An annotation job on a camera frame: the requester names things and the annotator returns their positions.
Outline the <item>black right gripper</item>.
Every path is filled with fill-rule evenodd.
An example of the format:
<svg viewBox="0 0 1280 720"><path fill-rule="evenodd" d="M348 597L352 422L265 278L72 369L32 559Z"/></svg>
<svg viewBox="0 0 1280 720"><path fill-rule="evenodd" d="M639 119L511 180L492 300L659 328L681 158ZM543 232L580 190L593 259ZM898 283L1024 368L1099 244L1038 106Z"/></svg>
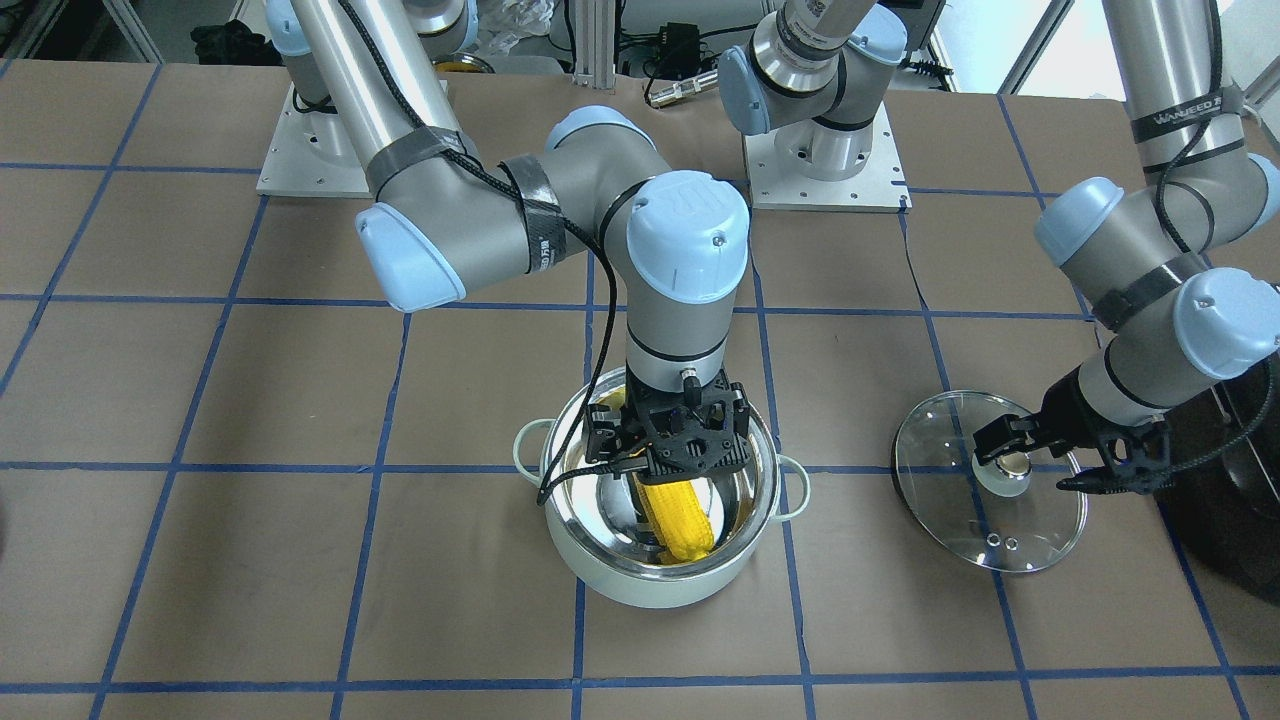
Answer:
<svg viewBox="0 0 1280 720"><path fill-rule="evenodd" d="M740 382L718 372L700 389L667 392L625 370L623 405L589 406L586 460L618 462L641 454L644 483L672 483L737 471L753 460L753 409Z"/></svg>

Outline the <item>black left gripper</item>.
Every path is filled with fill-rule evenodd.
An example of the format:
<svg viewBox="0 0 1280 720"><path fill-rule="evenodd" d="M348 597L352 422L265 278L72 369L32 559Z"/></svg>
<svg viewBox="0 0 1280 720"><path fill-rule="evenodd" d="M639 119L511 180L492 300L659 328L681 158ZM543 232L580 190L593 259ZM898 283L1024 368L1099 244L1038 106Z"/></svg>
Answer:
<svg viewBox="0 0 1280 720"><path fill-rule="evenodd" d="M1080 365L1046 391L1036 415L997 416L973 436L978 462L1048 448L1061 456L1097 451L1103 466L1061 479L1056 488L1085 495L1152 495L1172 483L1167 406L1138 397L1108 365Z"/></svg>

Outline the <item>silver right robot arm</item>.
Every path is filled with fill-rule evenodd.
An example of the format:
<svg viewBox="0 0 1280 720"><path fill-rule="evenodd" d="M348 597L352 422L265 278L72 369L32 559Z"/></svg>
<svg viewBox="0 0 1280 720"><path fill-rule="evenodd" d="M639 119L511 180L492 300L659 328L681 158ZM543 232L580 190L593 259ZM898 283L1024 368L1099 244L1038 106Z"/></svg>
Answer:
<svg viewBox="0 0 1280 720"><path fill-rule="evenodd" d="M584 397L570 429L591 469L662 484L751 461L753 411L724 372L749 210L730 184L673 170L608 106L557 123L538 155L475 158L402 1L279 1L291 68L346 128L372 206L355 227L389 305L416 313L588 250L627 293L625 400Z"/></svg>

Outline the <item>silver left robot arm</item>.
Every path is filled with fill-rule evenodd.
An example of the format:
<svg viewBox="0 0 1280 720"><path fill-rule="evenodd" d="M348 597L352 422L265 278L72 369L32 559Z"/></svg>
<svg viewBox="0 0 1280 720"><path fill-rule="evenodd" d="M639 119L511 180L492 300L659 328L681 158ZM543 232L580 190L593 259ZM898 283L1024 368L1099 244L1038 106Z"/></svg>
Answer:
<svg viewBox="0 0 1280 720"><path fill-rule="evenodd" d="M1036 237L1111 340L1055 383L1041 410L975 432L975 461L1096 448L1103 466L1059 482L1148 495L1208 451L1172 462L1164 415L1277 352L1277 288L1203 254L1277 214L1277 168L1248 152L1213 1L1106 1L1146 186L1089 178L1046 208Z"/></svg>

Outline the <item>white left arm baseplate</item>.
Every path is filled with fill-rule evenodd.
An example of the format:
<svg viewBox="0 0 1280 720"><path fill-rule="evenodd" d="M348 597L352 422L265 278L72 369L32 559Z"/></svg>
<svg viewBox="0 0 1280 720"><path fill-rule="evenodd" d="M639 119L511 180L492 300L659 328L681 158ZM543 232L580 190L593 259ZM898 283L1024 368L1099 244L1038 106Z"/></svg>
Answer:
<svg viewBox="0 0 1280 720"><path fill-rule="evenodd" d="M755 209L899 213L913 206L884 105L860 129L805 120L746 136L742 146Z"/></svg>

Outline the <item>white right arm baseplate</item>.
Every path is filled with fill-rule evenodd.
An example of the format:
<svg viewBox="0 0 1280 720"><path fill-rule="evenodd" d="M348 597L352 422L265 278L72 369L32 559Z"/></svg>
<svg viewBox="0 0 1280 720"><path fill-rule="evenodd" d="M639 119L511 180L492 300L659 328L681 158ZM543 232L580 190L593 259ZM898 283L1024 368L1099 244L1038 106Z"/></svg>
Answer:
<svg viewBox="0 0 1280 720"><path fill-rule="evenodd" d="M293 91L293 86L285 91L257 192L294 199L370 199L364 168L339 117L298 111Z"/></svg>

